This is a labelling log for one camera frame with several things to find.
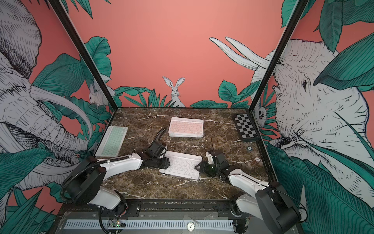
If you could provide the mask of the white keyboard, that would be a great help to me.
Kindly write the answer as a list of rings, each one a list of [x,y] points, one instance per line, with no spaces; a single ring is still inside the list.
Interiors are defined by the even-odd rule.
[[[169,159],[170,165],[166,170],[160,169],[159,172],[193,180],[199,178],[200,172],[195,169],[195,166],[202,162],[201,156],[167,151],[165,157]]]

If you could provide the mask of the pink keyboard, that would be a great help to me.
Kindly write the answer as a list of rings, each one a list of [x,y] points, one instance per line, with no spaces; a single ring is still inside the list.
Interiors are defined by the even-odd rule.
[[[204,136],[204,121],[172,117],[168,129],[170,137],[197,137]]]

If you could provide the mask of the green keyboard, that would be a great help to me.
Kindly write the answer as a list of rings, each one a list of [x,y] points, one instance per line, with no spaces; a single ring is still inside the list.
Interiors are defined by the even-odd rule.
[[[96,157],[117,157],[128,127],[109,126],[95,153]]]

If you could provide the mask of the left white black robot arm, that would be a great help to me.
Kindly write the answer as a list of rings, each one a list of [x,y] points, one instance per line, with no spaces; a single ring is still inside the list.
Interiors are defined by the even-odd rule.
[[[104,180],[127,171],[142,167],[167,169],[169,159],[165,156],[150,158],[144,153],[97,160],[88,157],[63,181],[60,199],[75,205],[91,204],[105,208],[116,216],[126,214],[128,204],[120,192],[103,187]]]

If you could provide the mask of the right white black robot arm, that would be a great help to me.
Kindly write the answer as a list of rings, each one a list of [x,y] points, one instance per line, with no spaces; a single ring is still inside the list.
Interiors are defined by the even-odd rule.
[[[195,170],[210,177],[219,177],[223,182],[245,192],[234,202],[240,213],[254,215],[261,219],[273,234],[284,234],[301,221],[302,215],[278,182],[258,180],[235,166],[207,164],[195,166]]]

